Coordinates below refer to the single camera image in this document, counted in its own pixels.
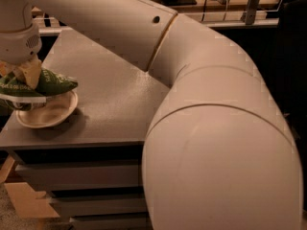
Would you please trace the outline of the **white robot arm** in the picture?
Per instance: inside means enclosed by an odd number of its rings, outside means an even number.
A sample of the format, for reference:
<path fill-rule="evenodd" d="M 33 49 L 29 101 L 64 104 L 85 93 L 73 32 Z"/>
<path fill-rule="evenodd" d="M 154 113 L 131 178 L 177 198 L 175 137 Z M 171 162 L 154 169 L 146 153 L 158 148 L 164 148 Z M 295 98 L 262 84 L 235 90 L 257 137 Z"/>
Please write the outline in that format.
<path fill-rule="evenodd" d="M 154 230 L 300 230 L 294 138 L 240 46 L 150 0 L 11 2 L 41 8 L 170 86 L 143 151 Z"/>

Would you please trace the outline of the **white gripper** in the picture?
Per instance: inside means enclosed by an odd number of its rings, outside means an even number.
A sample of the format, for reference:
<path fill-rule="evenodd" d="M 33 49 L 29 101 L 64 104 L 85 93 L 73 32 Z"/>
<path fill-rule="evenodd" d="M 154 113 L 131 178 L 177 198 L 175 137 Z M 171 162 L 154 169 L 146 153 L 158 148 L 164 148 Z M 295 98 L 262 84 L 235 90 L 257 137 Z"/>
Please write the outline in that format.
<path fill-rule="evenodd" d="M 37 24 L 33 24 L 24 31 L 8 34 L 1 33 L 0 76 L 5 77 L 8 75 L 13 69 L 12 64 L 24 62 L 16 66 L 13 73 L 19 81 L 32 89 L 36 89 L 42 68 L 41 60 L 32 57 L 40 51 L 41 45 Z"/>

